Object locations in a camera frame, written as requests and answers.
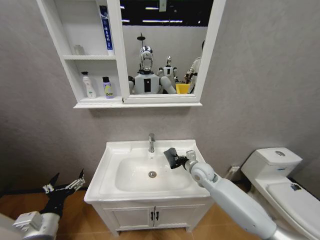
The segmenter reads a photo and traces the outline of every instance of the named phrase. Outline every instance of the black ceiling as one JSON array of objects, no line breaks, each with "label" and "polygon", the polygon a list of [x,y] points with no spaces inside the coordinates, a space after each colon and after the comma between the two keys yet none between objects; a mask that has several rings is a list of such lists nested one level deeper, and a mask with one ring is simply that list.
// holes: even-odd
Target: black ceiling
[{"label": "black ceiling", "polygon": [[[158,0],[120,0],[123,25],[207,27],[213,0],[167,0],[166,11],[146,10],[159,7]],[[143,20],[182,22],[143,22]]]}]

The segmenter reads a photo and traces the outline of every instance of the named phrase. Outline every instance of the toilet lid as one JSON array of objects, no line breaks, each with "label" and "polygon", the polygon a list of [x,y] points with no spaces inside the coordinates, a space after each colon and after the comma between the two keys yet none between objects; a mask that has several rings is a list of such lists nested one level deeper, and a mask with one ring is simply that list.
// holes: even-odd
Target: toilet lid
[{"label": "toilet lid", "polygon": [[270,184],[267,191],[307,232],[320,238],[320,201],[296,183]]}]

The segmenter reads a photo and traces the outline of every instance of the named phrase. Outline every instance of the gray wall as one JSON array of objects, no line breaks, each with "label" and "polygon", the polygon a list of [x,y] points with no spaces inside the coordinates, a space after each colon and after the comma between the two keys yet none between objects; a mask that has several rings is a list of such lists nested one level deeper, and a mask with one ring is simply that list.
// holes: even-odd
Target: gray wall
[{"label": "gray wall", "polygon": [[202,55],[201,44],[206,39],[207,27],[193,26],[123,26],[126,67],[128,75],[135,77],[139,69],[141,42],[137,37],[145,36],[144,45],[153,50],[152,71],[167,65],[172,57],[172,66],[177,68],[180,81],[197,57]]},{"label": "gray wall", "polygon": [[257,148],[304,158],[294,177],[320,197],[320,2],[227,0],[202,107],[73,109],[35,0],[0,7],[0,184],[89,182],[107,141],[196,139],[224,175]]}]

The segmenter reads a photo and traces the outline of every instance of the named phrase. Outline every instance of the toilet flush button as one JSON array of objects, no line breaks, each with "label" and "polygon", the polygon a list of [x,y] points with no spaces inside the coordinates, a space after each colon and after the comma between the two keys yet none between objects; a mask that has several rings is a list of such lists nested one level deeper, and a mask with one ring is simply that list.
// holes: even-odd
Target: toilet flush button
[{"label": "toilet flush button", "polygon": [[285,157],[286,155],[282,151],[275,151],[276,154],[278,154],[281,157]]}]

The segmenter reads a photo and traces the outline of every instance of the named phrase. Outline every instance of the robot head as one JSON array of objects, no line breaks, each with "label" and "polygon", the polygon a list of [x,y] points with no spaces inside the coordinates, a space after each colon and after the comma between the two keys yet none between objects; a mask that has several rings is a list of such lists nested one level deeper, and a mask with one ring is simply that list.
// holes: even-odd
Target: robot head
[{"label": "robot head", "polygon": [[140,50],[140,60],[141,60],[142,70],[151,71],[153,58],[154,58],[154,54],[151,47],[143,46]]},{"label": "robot head", "polygon": [[171,56],[168,56],[168,57],[166,58],[166,65],[167,65],[167,66],[171,66],[171,61],[172,61]]}]

